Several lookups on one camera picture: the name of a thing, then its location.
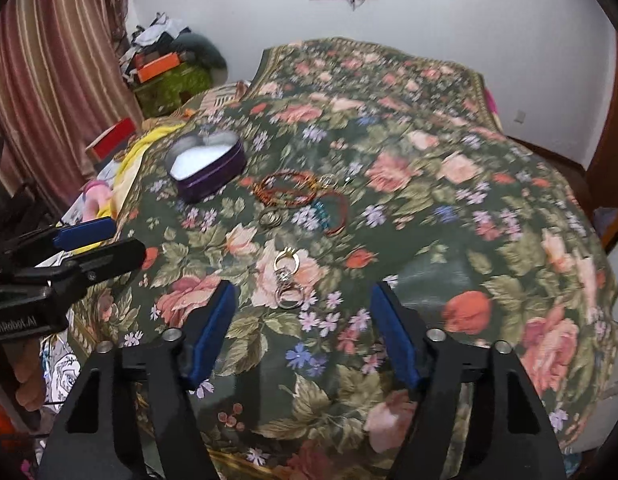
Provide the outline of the striped patterned quilt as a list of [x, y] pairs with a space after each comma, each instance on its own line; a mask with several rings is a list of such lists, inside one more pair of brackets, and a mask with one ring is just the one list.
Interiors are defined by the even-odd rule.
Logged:
[[213, 113], [218, 108], [238, 102], [243, 99], [249, 87], [250, 82], [248, 80], [239, 80], [231, 84], [222, 84], [222, 86], [212, 88], [202, 96], [198, 110], [204, 113]]

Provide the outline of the orange box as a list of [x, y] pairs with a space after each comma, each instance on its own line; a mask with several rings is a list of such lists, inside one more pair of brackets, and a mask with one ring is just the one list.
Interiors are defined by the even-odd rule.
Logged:
[[152, 62], [145, 63], [138, 69], [138, 81], [141, 84], [155, 78], [172, 68], [178, 67], [181, 64], [180, 57], [177, 53], [171, 52], [160, 58], [156, 58]]

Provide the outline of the dark green cushion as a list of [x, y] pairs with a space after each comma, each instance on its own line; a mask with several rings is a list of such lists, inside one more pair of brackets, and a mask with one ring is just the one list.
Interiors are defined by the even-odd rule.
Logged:
[[194, 32], [181, 32], [171, 41], [169, 49], [179, 55], [181, 61], [202, 66], [206, 70], [225, 70], [228, 67], [216, 46], [205, 36]]

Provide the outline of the red white box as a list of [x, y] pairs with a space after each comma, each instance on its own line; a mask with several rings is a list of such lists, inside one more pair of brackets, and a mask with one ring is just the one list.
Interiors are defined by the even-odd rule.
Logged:
[[85, 154], [94, 164], [99, 164], [129, 141], [135, 133], [135, 124], [129, 117], [103, 131], [85, 148]]

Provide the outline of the yellow blanket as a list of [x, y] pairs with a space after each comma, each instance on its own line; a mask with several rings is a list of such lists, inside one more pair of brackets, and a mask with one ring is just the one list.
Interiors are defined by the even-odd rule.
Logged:
[[152, 123], [152, 128], [126, 150], [126, 154], [124, 154], [115, 172], [114, 180], [112, 180], [111, 184], [106, 181], [112, 189], [111, 219], [118, 219], [118, 215], [126, 201], [126, 196], [128, 196], [131, 186], [140, 171], [146, 151], [152, 144], [174, 133], [184, 125], [183, 119], [156, 119]]

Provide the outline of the wooden door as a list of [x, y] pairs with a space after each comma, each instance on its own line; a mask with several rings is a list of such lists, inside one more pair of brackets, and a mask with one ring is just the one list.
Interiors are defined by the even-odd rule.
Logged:
[[601, 234], [601, 242], [609, 254], [618, 243], [618, 39], [612, 98], [603, 132], [586, 170], [586, 183], [594, 198], [595, 209], [609, 208], [615, 213]]

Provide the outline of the floral green bedspread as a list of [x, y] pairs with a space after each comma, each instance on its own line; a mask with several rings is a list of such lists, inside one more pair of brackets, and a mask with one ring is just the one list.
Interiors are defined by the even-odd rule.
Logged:
[[[247, 166], [187, 204], [167, 151], [221, 130], [239, 135]], [[74, 307], [71, 347], [151, 341], [234, 283], [220, 359], [192, 393], [224, 479], [386, 474], [415, 403], [372, 325], [378, 281], [459, 341], [507, 341], [562, 448], [618, 350], [618, 285], [568, 182], [504, 136], [481, 76], [455, 63], [348, 39], [266, 50], [243, 99], [146, 151], [118, 226], [146, 261]], [[287, 247], [304, 289], [292, 310], [274, 298]]]

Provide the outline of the purple heart-shaped tin box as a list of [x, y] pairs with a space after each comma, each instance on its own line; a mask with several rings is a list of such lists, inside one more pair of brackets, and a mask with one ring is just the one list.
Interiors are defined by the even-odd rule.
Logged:
[[233, 131], [187, 133], [175, 141], [164, 168], [180, 199], [198, 203], [240, 176], [247, 166], [243, 142]]

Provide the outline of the pile of clothes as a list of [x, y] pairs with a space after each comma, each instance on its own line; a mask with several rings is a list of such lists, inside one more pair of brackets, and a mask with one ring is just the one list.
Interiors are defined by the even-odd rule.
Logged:
[[192, 30], [177, 18], [169, 18], [165, 13], [158, 13], [156, 18], [146, 28], [138, 25], [132, 32], [130, 47], [119, 58], [120, 70], [123, 76], [128, 76], [134, 70], [134, 58], [139, 55], [149, 55], [157, 52], [165, 55], [170, 52], [169, 46], [183, 32]]

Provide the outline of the green patterned box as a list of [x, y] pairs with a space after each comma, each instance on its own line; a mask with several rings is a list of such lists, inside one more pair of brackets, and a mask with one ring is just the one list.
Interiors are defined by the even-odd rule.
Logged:
[[145, 118], [167, 116], [212, 87], [209, 70], [182, 63], [133, 89]]

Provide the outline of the white wall socket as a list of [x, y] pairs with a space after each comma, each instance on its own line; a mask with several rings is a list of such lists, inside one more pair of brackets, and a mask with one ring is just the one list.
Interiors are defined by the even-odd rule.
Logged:
[[518, 110], [515, 116], [515, 122], [518, 122], [518, 124], [523, 124], [525, 122], [525, 118], [526, 113], [523, 110]]

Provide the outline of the striped pink curtain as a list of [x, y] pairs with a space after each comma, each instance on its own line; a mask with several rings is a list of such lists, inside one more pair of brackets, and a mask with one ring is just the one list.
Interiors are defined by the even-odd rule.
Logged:
[[36, 182], [58, 214], [94, 177], [85, 149], [143, 114], [124, 82], [129, 0], [7, 0], [0, 12], [1, 178]]

